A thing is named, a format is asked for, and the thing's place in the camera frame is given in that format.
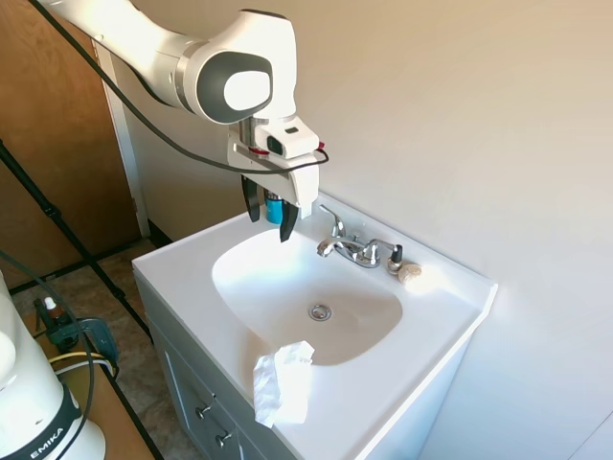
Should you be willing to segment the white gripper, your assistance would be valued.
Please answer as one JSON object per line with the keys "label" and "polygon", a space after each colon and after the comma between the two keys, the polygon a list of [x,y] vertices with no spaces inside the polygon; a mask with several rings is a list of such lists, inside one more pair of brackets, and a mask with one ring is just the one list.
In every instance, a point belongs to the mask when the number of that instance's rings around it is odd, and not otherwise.
{"label": "white gripper", "polygon": [[313,153],[284,159],[275,153],[256,154],[236,135],[228,136],[227,160],[230,166],[251,171],[240,177],[247,214],[252,222],[261,217],[259,186],[279,196],[282,201],[280,241],[289,240],[297,219],[311,215],[319,191],[319,167]]}

